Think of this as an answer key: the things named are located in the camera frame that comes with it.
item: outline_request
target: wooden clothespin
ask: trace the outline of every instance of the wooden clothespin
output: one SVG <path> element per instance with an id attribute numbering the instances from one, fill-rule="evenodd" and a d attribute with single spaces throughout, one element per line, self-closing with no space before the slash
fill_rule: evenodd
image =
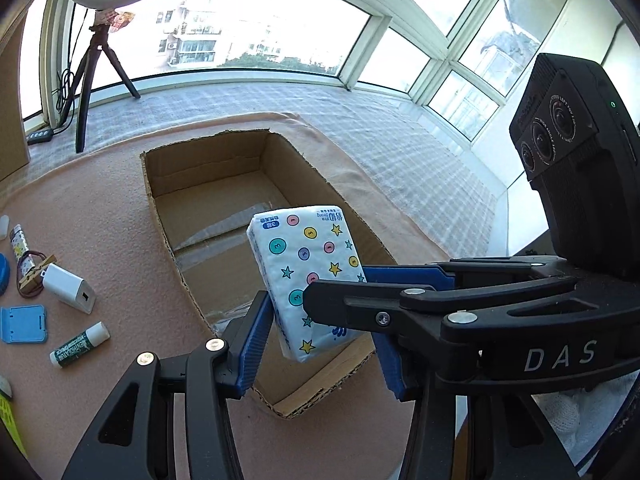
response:
<path id="1" fill-rule="evenodd" d="M 57 261 L 55 254 L 52 254 L 45 260 L 42 260 L 39 264 L 33 267 L 25 276 L 22 277 L 18 286 L 20 287 L 20 292 L 23 294 L 29 294 L 35 288 L 42 284 L 42 276 L 41 273 L 44 269 L 46 269 L 49 264 L 54 264 Z"/>

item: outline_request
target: white tissue package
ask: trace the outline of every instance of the white tissue package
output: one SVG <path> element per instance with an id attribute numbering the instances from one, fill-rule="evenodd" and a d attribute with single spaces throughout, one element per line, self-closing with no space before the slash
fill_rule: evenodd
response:
<path id="1" fill-rule="evenodd" d="M 247 236 L 273 301 L 285 357 L 304 362 L 361 334 L 316 324 L 302 307 L 302 292 L 315 280 L 365 281 L 338 206 L 260 213 L 251 220 Z"/>

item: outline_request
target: tripod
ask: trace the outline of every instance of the tripod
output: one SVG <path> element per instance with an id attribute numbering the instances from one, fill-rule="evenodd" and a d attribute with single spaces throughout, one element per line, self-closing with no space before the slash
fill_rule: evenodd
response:
<path id="1" fill-rule="evenodd" d="M 69 95 L 66 98 L 65 106 L 60 113 L 60 123 L 58 125 L 58 127 L 60 127 L 66 122 L 66 118 L 68 118 L 71 106 L 76 96 L 76 90 L 78 89 L 80 80 L 84 75 L 84 80 L 82 81 L 82 91 L 80 94 L 80 107 L 78 110 L 78 124 L 76 126 L 76 153 L 82 153 L 84 151 L 86 117 L 89 112 L 91 86 L 94 81 L 95 67 L 98 64 L 100 52 L 105 53 L 107 59 L 111 62 L 111 65 L 120 76 L 120 79 L 122 79 L 122 82 L 127 87 L 127 90 L 131 92 L 131 95 L 133 95 L 133 97 L 135 97 L 136 99 L 140 99 L 140 94 L 136 90 L 136 87 L 133 86 L 133 83 L 131 82 L 131 79 L 129 79 L 129 76 L 127 76 L 127 73 L 124 72 L 120 61 L 118 60 L 118 56 L 116 56 L 116 53 L 111 49 L 111 47 L 109 47 L 109 24 L 105 23 L 100 25 L 93 25 L 92 27 L 89 27 L 89 30 L 91 30 L 94 35 L 91 38 L 91 43 L 89 44 L 88 49 L 80 60 L 78 71 L 74 75 L 74 80 L 71 83 L 71 91 L 69 92 Z"/>

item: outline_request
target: glue stick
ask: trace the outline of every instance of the glue stick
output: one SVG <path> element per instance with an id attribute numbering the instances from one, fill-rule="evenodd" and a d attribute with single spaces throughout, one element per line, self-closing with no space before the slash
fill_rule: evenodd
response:
<path id="1" fill-rule="evenodd" d="M 49 359 L 51 359 L 51 363 L 56 368 L 63 368 L 79 359 L 80 356 L 86 354 L 89 350 L 93 350 L 99 344 L 104 343 L 110 337 L 109 331 L 104 323 L 96 323 L 71 341 L 67 341 L 61 347 L 51 352 Z"/>
<path id="2" fill-rule="evenodd" d="M 9 238 L 11 240 L 11 247 L 14 249 L 15 259 L 19 262 L 22 255 L 29 250 L 27 238 L 24 237 L 22 226 L 20 224 L 17 224 L 13 229 L 11 229 L 11 235 Z M 33 261 L 31 256 L 25 257 L 22 261 L 22 266 L 20 267 L 22 275 L 26 276 L 27 273 L 35 266 L 36 262 Z"/>

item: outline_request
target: power strip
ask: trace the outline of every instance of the power strip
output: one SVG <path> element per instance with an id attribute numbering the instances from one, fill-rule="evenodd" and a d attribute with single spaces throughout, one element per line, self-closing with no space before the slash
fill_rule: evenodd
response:
<path id="1" fill-rule="evenodd" d="M 40 144 L 41 142 L 49 142 L 53 139 L 53 129 L 46 128 L 45 130 L 39 130 L 37 132 L 31 132 L 27 135 L 27 145 Z"/>

